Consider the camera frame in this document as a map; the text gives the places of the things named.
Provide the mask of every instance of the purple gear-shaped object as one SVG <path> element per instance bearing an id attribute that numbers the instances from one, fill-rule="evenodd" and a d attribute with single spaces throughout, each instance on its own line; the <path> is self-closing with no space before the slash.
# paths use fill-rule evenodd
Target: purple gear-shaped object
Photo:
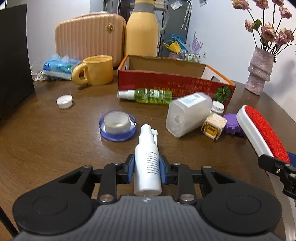
<path id="1" fill-rule="evenodd" d="M 224 118 L 227 120 L 227 123 L 224 127 L 224 131 L 226 134 L 234 135 L 241 131 L 241 128 L 237 122 L 237 115 L 233 113 L 229 113 L 224 115 Z"/>

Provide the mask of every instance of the red brush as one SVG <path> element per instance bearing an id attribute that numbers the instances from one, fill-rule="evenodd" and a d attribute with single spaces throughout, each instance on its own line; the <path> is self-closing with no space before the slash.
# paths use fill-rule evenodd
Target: red brush
<path id="1" fill-rule="evenodd" d="M 266 154 L 290 163 L 290 159 L 283 144 L 270 127 L 264 117 L 253 107 L 244 105 L 237 113 L 237 122 L 246 134 L 258 157 Z M 268 173 L 276 196 L 283 208 L 283 221 L 286 240 L 296 240 L 296 207 L 294 199 L 283 194 L 283 184 L 279 177 Z"/>

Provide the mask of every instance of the suitcase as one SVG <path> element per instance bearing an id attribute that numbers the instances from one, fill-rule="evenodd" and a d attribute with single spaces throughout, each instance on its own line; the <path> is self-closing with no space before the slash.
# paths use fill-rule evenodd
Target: suitcase
<path id="1" fill-rule="evenodd" d="M 60 56 L 83 60 L 95 55 L 113 57 L 118 66 L 124 54 L 125 19 L 115 13 L 90 13 L 61 22 L 55 30 Z"/>

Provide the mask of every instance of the red cardboard box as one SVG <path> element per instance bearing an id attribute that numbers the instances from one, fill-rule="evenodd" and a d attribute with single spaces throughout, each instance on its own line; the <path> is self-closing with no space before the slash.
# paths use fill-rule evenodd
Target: red cardboard box
<path id="1" fill-rule="evenodd" d="M 207 64 L 127 55 L 118 67 L 118 90 L 171 90 L 173 97 L 204 92 L 227 106 L 235 84 Z"/>

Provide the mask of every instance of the yellow mug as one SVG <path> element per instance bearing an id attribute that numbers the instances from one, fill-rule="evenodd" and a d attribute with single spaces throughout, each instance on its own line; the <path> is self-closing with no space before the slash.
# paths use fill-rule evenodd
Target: yellow mug
<path id="1" fill-rule="evenodd" d="M 112 56 L 98 55 L 85 58 L 83 63 L 72 70 L 71 78 L 77 85 L 104 85 L 113 79 Z M 84 78 L 79 74 L 83 70 Z"/>

